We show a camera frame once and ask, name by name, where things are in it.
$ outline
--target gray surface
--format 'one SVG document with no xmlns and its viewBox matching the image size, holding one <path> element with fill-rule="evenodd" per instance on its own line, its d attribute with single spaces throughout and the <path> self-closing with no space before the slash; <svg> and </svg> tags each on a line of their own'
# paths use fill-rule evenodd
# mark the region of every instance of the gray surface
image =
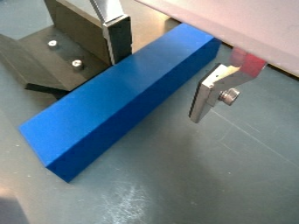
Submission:
<svg viewBox="0 0 299 224">
<path fill-rule="evenodd" d="M 295 0 L 136 0 L 299 76 Z"/>
<path fill-rule="evenodd" d="M 0 1 L 0 9 L 12 10 L 16 2 Z M 21 14 L 38 26 L 28 8 Z M 152 25 L 135 39 L 149 39 L 164 29 L 164 16 L 149 14 L 160 20 L 148 20 Z M 45 11 L 38 15 L 48 17 Z M 141 29 L 139 16 L 132 20 Z M 18 31 L 22 36 L 17 20 L 9 23 L 5 34 Z M 223 46 L 217 59 L 71 184 L 42 168 L 17 131 L 54 99 L 22 90 L 0 62 L 0 187 L 13 190 L 30 224 L 297 222 L 297 81 L 267 68 L 239 88 L 232 107 L 220 103 L 200 124 L 188 118 L 197 81 L 228 55 Z"/>
</svg>

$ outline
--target scratch marks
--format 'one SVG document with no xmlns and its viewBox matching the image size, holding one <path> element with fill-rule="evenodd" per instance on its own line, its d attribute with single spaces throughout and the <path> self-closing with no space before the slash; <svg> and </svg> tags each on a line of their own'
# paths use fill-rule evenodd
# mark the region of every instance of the scratch marks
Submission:
<svg viewBox="0 0 299 224">
<path fill-rule="evenodd" d="M 143 217 L 147 199 L 143 189 L 136 189 L 133 185 L 128 189 L 124 186 L 119 187 L 115 195 L 111 198 L 105 197 L 104 201 L 107 203 L 107 216 L 104 217 L 107 223 L 145 223 Z"/>
<path fill-rule="evenodd" d="M 280 153 L 277 153 L 271 147 L 268 147 L 257 138 L 249 135 L 232 121 L 229 121 L 223 115 L 220 115 L 215 110 L 211 111 L 217 115 L 228 124 L 231 124 L 239 131 L 241 131 L 248 137 L 251 137 L 259 144 L 261 144 L 271 152 L 273 152 L 287 163 L 289 163 L 295 168 L 299 169 L 299 165 L 295 164 L 289 159 L 287 159 Z"/>
</svg>

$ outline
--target blue rectangular bar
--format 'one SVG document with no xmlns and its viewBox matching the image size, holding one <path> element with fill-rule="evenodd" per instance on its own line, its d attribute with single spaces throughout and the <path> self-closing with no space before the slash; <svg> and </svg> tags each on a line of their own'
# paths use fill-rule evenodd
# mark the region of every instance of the blue rectangular bar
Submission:
<svg viewBox="0 0 299 224">
<path fill-rule="evenodd" d="M 20 126 L 44 166 L 69 182 L 215 58 L 220 42 L 180 24 Z"/>
</svg>

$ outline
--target hex bolt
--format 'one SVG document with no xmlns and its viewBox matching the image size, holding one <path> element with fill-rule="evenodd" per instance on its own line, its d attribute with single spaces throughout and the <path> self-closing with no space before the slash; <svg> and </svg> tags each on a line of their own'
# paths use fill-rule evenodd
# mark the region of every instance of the hex bolt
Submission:
<svg viewBox="0 0 299 224">
<path fill-rule="evenodd" d="M 72 68 L 75 71 L 79 71 L 84 68 L 84 65 L 83 65 L 83 62 L 80 59 L 75 59 L 72 62 L 71 62 L 71 65 L 72 65 Z"/>
<path fill-rule="evenodd" d="M 232 105 L 233 101 L 239 98 L 239 91 L 235 88 L 221 91 L 219 93 L 219 100 L 227 105 Z"/>
<path fill-rule="evenodd" d="M 56 50 L 58 48 L 58 42 L 57 40 L 52 40 L 48 42 L 48 47 L 52 49 L 52 50 Z"/>
</svg>

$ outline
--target metal fixture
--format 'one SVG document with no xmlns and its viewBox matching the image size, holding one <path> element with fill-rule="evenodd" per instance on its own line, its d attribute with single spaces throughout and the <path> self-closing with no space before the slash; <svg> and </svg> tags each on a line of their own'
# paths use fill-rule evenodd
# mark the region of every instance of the metal fixture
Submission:
<svg viewBox="0 0 299 224">
<path fill-rule="evenodd" d="M 265 66 L 265 62 L 239 48 L 233 48 L 229 57 L 231 66 L 217 64 L 200 81 L 192 100 L 189 118 L 197 123 L 217 101 L 231 106 L 239 97 L 235 86 L 253 80 Z"/>
<path fill-rule="evenodd" d="M 84 68 L 84 64 L 83 64 L 80 59 L 75 59 L 71 62 L 71 65 L 72 65 L 75 71 L 79 71 L 79 70 L 81 70 Z"/>
<path fill-rule="evenodd" d="M 119 0 L 89 0 L 101 23 L 111 63 L 115 65 L 132 52 L 131 18 Z"/>
</svg>

